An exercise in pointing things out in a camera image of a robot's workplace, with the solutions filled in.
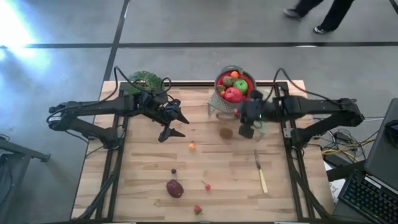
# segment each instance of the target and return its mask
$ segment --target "green apple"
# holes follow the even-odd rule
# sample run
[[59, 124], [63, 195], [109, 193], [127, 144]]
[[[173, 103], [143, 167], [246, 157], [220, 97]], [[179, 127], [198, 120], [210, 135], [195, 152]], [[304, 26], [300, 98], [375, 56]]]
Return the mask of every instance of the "green apple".
[[234, 82], [234, 87], [239, 89], [242, 92], [242, 94], [245, 95], [248, 90], [248, 83], [244, 80], [238, 80]]

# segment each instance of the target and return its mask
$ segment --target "orange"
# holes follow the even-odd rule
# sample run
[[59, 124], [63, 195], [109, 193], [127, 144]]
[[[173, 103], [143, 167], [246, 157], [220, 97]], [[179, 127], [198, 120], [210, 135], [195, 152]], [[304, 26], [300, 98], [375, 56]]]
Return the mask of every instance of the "orange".
[[232, 77], [232, 78], [238, 78], [238, 77], [239, 77], [239, 73], [238, 73], [237, 71], [233, 71], [233, 72], [231, 73], [231, 77]]
[[195, 149], [194, 143], [189, 144], [189, 149], [191, 149], [191, 150], [194, 150], [194, 149]]

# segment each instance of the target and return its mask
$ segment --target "shoe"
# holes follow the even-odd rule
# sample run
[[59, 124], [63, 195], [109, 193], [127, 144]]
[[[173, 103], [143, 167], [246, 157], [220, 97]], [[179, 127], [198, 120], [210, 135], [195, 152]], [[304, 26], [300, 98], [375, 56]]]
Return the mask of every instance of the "shoe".
[[284, 9], [284, 14], [286, 17], [295, 19], [297, 21], [300, 21], [303, 19], [294, 9]]
[[324, 30], [321, 28], [321, 26], [316, 26], [313, 28], [313, 32], [318, 35], [323, 35], [323, 34], [327, 34], [327, 33], [331, 32], [331, 31]]

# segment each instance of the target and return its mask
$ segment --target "black floor stripe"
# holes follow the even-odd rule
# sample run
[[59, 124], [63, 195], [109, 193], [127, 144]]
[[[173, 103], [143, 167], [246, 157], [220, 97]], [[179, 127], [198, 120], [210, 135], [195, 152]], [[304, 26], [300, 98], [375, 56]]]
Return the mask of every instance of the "black floor stripe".
[[396, 11], [396, 13], [398, 14], [398, 4], [396, 2], [396, 0], [390, 0], [392, 7], [394, 8], [394, 10]]
[[197, 48], [197, 47], [395, 47], [393, 42], [181, 42], [181, 43], [125, 43], [119, 48]]
[[180, 43], [102, 43], [102, 44], [27, 44], [28, 49], [95, 49], [112, 48], [115, 57], [118, 48], [164, 49], [164, 48], [222, 48], [222, 47], [397, 47], [398, 41], [390, 42], [180, 42]]
[[119, 23], [118, 23], [118, 28], [116, 29], [116, 33], [114, 35], [114, 40], [113, 40], [113, 46], [111, 49], [111, 53], [109, 55], [108, 63], [106, 64], [105, 74], [104, 74], [104, 78], [103, 78], [104, 81], [107, 81], [111, 78], [113, 63], [114, 63], [114, 59], [116, 58], [116, 52], [118, 51], [118, 44], [119, 44], [120, 38], [122, 36], [123, 25], [124, 25], [124, 21], [126, 20], [126, 13], [127, 13], [127, 8], [129, 6], [129, 3], [130, 3], [130, 0], [124, 0], [124, 2], [123, 2], [123, 7], [122, 7], [122, 11], [120, 13], [120, 18], [119, 18]]

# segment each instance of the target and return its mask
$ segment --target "person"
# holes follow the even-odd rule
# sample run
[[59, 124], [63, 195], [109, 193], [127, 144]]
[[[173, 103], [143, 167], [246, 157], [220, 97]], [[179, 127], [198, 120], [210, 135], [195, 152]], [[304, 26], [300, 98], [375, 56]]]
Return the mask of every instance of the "person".
[[[334, 31], [340, 25], [354, 0], [334, 0], [333, 4], [323, 20], [313, 31], [316, 34], [327, 34]], [[300, 0], [294, 9], [284, 9], [288, 18], [300, 21], [311, 9], [319, 5], [323, 0]]]

